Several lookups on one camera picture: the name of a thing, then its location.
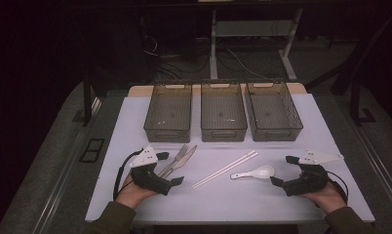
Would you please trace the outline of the metal floor rail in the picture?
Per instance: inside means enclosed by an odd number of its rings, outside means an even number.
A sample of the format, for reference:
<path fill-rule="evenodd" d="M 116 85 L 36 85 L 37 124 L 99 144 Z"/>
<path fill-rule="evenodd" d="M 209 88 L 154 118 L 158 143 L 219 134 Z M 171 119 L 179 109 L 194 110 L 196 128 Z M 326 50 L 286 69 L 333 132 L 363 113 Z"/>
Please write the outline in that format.
<path fill-rule="evenodd" d="M 93 116 L 100 105 L 97 98 Z M 64 102 L 33 162 L 31 171 L 38 179 L 35 187 L 42 195 L 43 203 L 38 209 L 31 234 L 46 234 L 68 186 L 80 148 L 90 130 L 89 124 L 84 127 L 82 122 L 73 120 L 82 109 L 82 98 L 69 98 Z"/>
<path fill-rule="evenodd" d="M 357 136 L 360 144 L 363 146 L 364 151 L 367 155 L 368 161 L 372 166 L 372 169 L 376 176 L 378 177 L 381 185 L 384 187 L 386 194 L 392 203 L 392 176 L 385 168 L 383 162 L 381 161 L 379 154 L 374 149 L 373 145 L 369 141 L 369 138 L 364 133 L 361 126 L 357 125 L 351 118 L 346 118 L 346 121 L 350 128 L 353 130 Z"/>

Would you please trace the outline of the white metal table frame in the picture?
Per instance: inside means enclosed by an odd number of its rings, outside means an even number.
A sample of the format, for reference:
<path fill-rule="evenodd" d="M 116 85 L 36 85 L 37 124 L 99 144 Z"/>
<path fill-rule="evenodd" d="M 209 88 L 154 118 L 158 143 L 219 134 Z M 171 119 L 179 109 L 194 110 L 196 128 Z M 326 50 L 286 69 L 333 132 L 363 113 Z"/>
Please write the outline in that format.
<path fill-rule="evenodd" d="M 266 20 L 218 20 L 217 11 L 212 11 L 211 23 L 211 50 L 210 50 L 210 75 L 212 79 L 218 78 L 216 39 L 224 37 L 279 37 L 287 38 L 285 47 L 279 50 L 280 60 L 283 64 L 288 79 L 296 80 L 294 68 L 289 55 L 294 42 L 297 28 L 303 9 L 295 10 L 292 19 L 266 19 Z"/>

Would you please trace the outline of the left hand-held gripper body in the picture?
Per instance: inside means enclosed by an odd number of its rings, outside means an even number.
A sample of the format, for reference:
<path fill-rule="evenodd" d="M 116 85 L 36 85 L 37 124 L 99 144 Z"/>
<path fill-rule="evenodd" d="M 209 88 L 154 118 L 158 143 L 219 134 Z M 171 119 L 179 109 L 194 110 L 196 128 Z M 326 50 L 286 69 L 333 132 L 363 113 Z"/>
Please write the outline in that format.
<path fill-rule="evenodd" d="M 154 173 L 158 161 L 153 147 L 146 146 L 130 164 L 131 176 L 137 186 L 167 195 L 172 188 L 171 182 Z"/>

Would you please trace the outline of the transparent brown plastic bin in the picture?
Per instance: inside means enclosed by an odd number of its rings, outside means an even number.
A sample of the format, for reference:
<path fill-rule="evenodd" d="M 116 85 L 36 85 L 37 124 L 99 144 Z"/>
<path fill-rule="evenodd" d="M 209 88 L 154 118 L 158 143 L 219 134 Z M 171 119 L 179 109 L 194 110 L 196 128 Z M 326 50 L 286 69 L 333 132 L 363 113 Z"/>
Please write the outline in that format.
<path fill-rule="evenodd" d="M 150 142 L 190 141 L 192 86 L 156 84 L 143 128 Z"/>
<path fill-rule="evenodd" d="M 202 141 L 243 141 L 247 128 L 240 83 L 230 80 L 204 81 L 201 84 Z"/>
<path fill-rule="evenodd" d="M 248 82 L 246 107 L 253 141 L 295 141 L 303 124 L 285 82 Z"/>

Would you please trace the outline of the white table mat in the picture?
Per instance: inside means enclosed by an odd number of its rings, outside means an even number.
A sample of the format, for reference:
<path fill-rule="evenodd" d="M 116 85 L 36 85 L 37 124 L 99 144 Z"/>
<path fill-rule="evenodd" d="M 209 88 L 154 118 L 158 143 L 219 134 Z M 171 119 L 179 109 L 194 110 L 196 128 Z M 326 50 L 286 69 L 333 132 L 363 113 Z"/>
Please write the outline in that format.
<path fill-rule="evenodd" d="M 340 154 L 328 126 L 312 95 L 294 95 L 294 104 L 303 123 L 295 141 L 254 142 L 248 130 L 243 142 L 203 142 L 200 129 L 200 98 L 193 98 L 191 142 L 195 153 L 171 177 L 184 176 L 181 185 L 168 196 L 156 195 L 137 208 L 135 224 L 184 223 L 304 223 L 324 220 L 324 213 L 299 197 L 288 197 L 282 188 L 268 180 L 230 179 L 231 174 L 248 172 L 263 165 L 272 166 L 283 180 L 297 178 L 300 168 L 286 162 L 287 155 L 303 157 L 306 150 Z M 113 198 L 114 182 L 123 161 L 134 151 L 147 146 L 143 124 L 150 97 L 125 97 L 98 176 L 86 214 L 86 221 L 97 219 Z M 255 150 L 253 159 L 206 184 L 192 185 L 224 166 Z M 373 214 L 344 160 L 323 166 L 340 176 L 348 186 L 348 205 L 366 222 Z"/>

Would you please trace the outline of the black metal stand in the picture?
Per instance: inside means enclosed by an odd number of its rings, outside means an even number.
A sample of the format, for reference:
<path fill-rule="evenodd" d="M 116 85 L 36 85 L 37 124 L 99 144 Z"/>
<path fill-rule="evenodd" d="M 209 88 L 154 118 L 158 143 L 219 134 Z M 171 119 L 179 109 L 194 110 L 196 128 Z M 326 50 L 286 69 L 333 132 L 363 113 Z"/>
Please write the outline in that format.
<path fill-rule="evenodd" d="M 94 102 L 99 95 L 98 76 L 95 69 L 87 68 L 83 71 L 83 109 L 74 116 L 75 122 L 82 122 L 86 127 L 93 117 Z"/>
<path fill-rule="evenodd" d="M 392 117 L 392 13 L 357 44 L 332 86 L 334 95 L 350 90 L 350 115 L 357 125 L 371 116 L 359 116 L 361 88 L 368 88 Z"/>

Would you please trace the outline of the person's right hand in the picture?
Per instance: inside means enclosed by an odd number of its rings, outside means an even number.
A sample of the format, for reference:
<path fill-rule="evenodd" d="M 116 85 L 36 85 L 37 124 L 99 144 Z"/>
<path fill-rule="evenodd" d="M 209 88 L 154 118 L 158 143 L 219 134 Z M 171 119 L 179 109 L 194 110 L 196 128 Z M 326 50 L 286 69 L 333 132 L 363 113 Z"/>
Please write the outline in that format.
<path fill-rule="evenodd" d="M 316 204 L 326 215 L 346 207 L 346 203 L 340 193 L 330 182 L 322 190 L 301 194 L 300 197 Z"/>

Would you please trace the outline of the metal fork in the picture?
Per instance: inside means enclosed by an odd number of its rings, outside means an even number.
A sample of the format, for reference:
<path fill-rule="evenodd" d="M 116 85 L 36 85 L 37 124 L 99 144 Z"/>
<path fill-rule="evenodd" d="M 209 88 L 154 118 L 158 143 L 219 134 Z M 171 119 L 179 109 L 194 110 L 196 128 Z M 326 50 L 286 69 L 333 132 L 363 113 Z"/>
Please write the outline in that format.
<path fill-rule="evenodd" d="M 171 162 L 160 174 L 158 174 L 158 176 L 163 177 L 164 174 L 170 169 L 170 167 L 174 163 L 178 162 L 181 159 L 182 156 L 184 156 L 184 154 L 186 153 L 187 149 L 188 149 L 188 146 L 186 144 L 184 144 L 182 146 L 182 148 L 180 149 L 180 151 L 178 152 L 178 154 L 176 155 L 176 157 L 174 158 L 174 161 Z"/>

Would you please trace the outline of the white ceramic spoon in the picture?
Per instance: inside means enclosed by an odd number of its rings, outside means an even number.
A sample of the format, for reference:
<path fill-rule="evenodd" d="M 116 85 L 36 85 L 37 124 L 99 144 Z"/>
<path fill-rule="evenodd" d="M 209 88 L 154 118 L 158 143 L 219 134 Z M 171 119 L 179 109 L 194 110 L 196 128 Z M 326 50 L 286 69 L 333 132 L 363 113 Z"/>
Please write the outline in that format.
<path fill-rule="evenodd" d="M 259 179 L 270 179 L 274 175 L 275 175 L 275 169 L 271 166 L 265 165 L 249 172 L 232 174 L 230 178 L 238 179 L 243 177 L 253 177 Z"/>

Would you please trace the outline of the person's left hand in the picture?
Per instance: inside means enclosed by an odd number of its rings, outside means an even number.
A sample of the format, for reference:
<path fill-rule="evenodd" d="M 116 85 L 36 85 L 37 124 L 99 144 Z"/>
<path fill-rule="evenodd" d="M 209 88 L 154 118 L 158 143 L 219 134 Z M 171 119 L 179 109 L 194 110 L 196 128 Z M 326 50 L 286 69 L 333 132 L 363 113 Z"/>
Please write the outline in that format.
<path fill-rule="evenodd" d="M 154 195 L 156 195 L 156 192 L 137 186 L 131 175 L 128 175 L 115 201 L 131 209 L 135 209 L 145 199 Z"/>

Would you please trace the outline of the metal serrated knife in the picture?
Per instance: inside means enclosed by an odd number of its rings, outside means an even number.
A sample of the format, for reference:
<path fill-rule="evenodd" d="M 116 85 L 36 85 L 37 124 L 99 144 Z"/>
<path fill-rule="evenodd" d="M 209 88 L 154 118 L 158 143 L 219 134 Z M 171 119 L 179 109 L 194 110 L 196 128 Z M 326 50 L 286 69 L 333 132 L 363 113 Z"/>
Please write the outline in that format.
<path fill-rule="evenodd" d="M 173 171 L 183 167 L 186 162 L 191 158 L 193 153 L 196 151 L 197 146 L 191 148 L 188 152 L 186 152 L 178 161 L 174 160 L 173 163 L 168 167 L 168 169 L 161 174 L 162 178 L 167 178 Z"/>

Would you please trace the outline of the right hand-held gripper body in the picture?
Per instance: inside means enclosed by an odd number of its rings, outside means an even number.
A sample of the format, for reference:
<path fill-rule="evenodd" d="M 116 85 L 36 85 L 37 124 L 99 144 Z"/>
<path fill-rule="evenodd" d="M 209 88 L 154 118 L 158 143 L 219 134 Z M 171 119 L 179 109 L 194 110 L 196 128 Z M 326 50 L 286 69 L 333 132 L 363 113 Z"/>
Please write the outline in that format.
<path fill-rule="evenodd" d="M 342 160 L 343 156 L 341 154 L 307 149 L 304 155 L 298 158 L 299 164 L 293 165 L 297 165 L 301 169 L 299 178 L 284 181 L 282 186 L 288 196 L 320 191 L 328 182 L 332 183 L 336 188 L 340 188 L 337 182 L 329 178 L 323 164 Z"/>

